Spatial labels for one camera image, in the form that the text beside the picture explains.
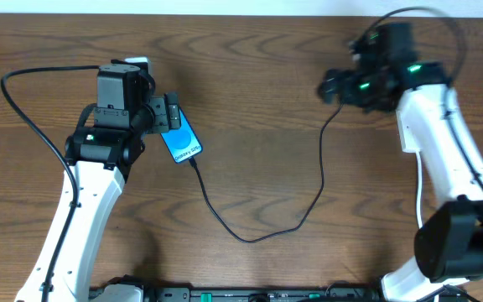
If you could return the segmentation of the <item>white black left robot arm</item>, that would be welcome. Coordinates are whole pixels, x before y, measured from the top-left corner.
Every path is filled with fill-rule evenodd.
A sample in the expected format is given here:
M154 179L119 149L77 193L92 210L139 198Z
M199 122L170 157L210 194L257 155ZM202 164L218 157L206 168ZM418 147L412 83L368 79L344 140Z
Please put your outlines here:
M106 222L147 134L181 127L178 97L155 95L146 57L97 67L97 101L58 153L64 184L39 258L18 301L87 301Z

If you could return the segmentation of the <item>blue Galaxy smartphone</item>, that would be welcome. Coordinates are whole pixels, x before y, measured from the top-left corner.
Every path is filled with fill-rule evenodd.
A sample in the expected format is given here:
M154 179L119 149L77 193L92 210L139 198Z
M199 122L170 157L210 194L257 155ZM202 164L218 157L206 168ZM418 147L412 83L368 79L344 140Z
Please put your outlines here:
M203 146L182 109L179 110L179 114L181 127L161 134L164 144L176 164L181 164L203 151Z

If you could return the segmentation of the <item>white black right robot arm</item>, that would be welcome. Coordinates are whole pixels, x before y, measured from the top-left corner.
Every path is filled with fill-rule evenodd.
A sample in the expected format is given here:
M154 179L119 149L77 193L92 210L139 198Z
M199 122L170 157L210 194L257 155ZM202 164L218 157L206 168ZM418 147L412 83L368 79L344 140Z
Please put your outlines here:
M402 150L421 159L438 203L415 234L413 257L382 277L380 296L421 301L483 279L483 158L461 114L454 73L418 58L409 23L374 23L351 53L355 68L328 70L319 96L394 112Z

